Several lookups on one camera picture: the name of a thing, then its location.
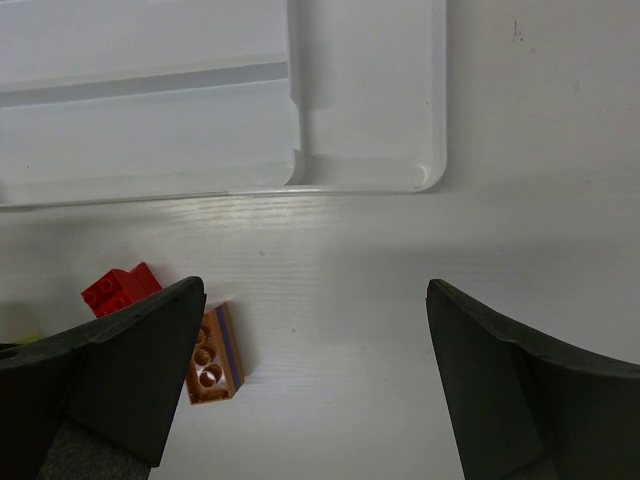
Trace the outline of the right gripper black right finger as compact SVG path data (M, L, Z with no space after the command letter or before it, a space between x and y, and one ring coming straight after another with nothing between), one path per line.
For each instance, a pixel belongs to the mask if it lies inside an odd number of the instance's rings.
M636 479L639 367L429 282L426 311L467 479Z

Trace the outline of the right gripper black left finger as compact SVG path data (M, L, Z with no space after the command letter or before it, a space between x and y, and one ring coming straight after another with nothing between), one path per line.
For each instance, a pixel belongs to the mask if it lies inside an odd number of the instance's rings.
M204 283L190 276L62 333L2 345L2 478L148 478L204 307Z

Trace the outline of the orange lego brick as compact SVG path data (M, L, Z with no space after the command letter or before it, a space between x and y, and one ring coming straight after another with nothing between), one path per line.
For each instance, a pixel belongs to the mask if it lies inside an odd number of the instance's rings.
M185 379L189 402L200 405L230 400L245 372L228 302L206 310Z

